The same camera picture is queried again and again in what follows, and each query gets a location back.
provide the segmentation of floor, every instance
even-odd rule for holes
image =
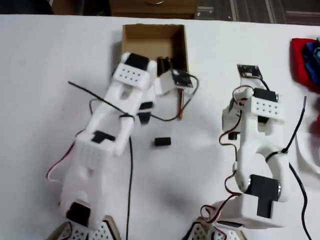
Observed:
[[[197,19],[320,26],[320,0],[199,0]]]

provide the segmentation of red wire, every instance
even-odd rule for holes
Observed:
[[[212,224],[212,223],[214,223],[218,218],[219,218],[219,216],[220,216],[220,213],[221,213],[221,211],[222,211],[222,209],[224,208],[224,206],[226,205],[226,203],[231,199],[231,198],[233,198],[233,197],[238,197],[239,195],[237,195],[237,194],[231,194],[226,200],[224,200],[224,202],[220,205],[220,207],[218,208],[218,210],[216,211],[216,213],[215,213],[215,215],[214,215],[214,217],[213,218],[211,218],[210,220],[208,220],[208,221],[206,221],[206,223],[207,224]],[[215,209],[215,207],[214,206],[211,206],[211,205],[203,205],[202,207],[201,207],[201,209],[200,209],[200,213],[201,213],[201,216],[203,217],[203,215],[202,215],[202,209],[204,208],[204,207],[210,207],[210,208],[212,208],[213,210]]]
[[[216,226],[214,226],[214,228],[215,228],[219,233],[221,233],[221,234],[223,234],[223,235],[224,235],[223,240],[227,240],[227,234],[226,234],[224,231],[220,230],[220,229],[219,229],[219,228],[217,228]]]
[[[231,191],[231,190],[227,187],[227,181],[228,181],[229,179],[232,179],[235,175],[236,175],[236,171],[234,171],[230,176],[228,176],[228,177],[224,180],[224,187],[225,187],[225,190],[226,190],[228,193],[233,194],[233,195],[237,195],[237,196],[241,196],[241,193],[240,193],[240,192]]]
[[[229,134],[229,133],[232,133],[239,125],[240,123],[240,120],[241,120],[241,117],[242,117],[242,111],[240,111],[240,116],[239,116],[239,119],[237,121],[237,123],[235,124],[235,126],[233,128],[231,128],[230,130],[228,131],[225,131],[224,133],[222,133],[219,137],[219,143],[220,145],[222,146],[233,146],[234,147],[234,154],[235,154],[235,160],[237,161],[237,147],[236,145],[234,145],[233,143],[225,143],[225,142],[221,142],[221,139],[223,138],[223,136]]]
[[[251,88],[252,90],[254,90],[254,88],[250,85],[241,85],[241,86],[238,86],[236,87],[233,91],[232,91],[232,99],[235,101],[235,103],[238,105],[239,102],[236,100],[235,98],[235,91],[237,91],[238,89],[241,89],[241,88]]]
[[[80,133],[82,133],[84,131],[84,129],[83,130],[81,130],[81,131],[79,131],[75,136],[78,136]],[[74,148],[74,145],[75,145],[75,140],[73,141],[73,143],[71,144],[71,146],[69,147],[69,149],[66,151],[66,153],[63,155],[63,157],[59,160],[59,161],[57,161],[54,165],[52,165],[50,168],[49,168],[49,170],[48,170],[48,172],[46,173],[46,175],[45,175],[45,177],[47,178],[47,179],[49,179],[49,174],[50,174],[50,172],[52,171],[52,169],[55,167],[55,166],[57,166],[58,164],[60,164],[69,154],[70,154],[70,152],[71,152],[71,150]]]
[[[72,224],[69,221],[68,221],[68,224],[70,226],[70,234],[69,234],[69,236],[66,236],[66,237],[62,238],[61,240],[68,240],[72,236],[72,232],[73,232]]]

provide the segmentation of robot part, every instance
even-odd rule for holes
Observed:
[[[289,198],[289,160],[276,154],[266,163],[272,178],[255,174],[255,154],[266,158],[283,148],[284,111],[275,92],[255,88],[241,107],[240,146],[234,163],[235,180],[241,196],[230,199],[218,218],[218,224],[236,229],[279,228],[285,225],[285,202]],[[213,206],[218,207],[224,201]]]
[[[86,129],[77,135],[72,160],[65,175],[60,210],[70,221],[99,228],[107,209],[108,162],[116,161],[128,143],[141,105],[156,98],[157,63],[133,53],[124,53],[104,100]]]

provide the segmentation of red fabric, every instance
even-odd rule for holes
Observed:
[[[307,86],[308,88],[319,90],[319,86],[315,85],[309,78],[305,69],[305,61],[302,55],[302,50],[307,43],[316,42],[314,39],[308,38],[292,38],[291,40],[291,52],[293,57],[294,71],[297,81]]]

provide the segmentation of wooden furniture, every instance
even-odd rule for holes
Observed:
[[[197,0],[110,0],[115,17],[194,19]]]

